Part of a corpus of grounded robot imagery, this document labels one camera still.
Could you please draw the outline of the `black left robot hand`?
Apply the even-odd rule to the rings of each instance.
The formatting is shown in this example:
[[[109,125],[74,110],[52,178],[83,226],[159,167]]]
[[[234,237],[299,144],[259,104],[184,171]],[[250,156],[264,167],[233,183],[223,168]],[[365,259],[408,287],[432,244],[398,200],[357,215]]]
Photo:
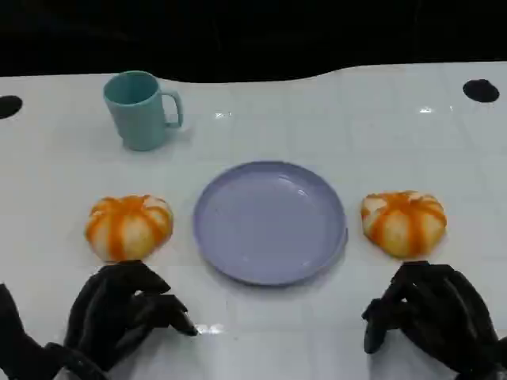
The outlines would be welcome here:
[[[106,265],[71,307],[64,345],[110,371],[156,329],[197,336],[188,309],[170,285],[141,260]]]

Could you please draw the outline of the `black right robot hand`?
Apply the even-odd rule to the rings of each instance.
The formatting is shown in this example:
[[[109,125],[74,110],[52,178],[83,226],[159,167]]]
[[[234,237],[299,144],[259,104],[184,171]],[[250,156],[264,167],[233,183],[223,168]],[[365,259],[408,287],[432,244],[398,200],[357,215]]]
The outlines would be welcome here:
[[[376,353],[399,330],[458,379],[504,379],[506,339],[474,286],[448,264],[403,263],[380,298],[362,314],[364,351]]]

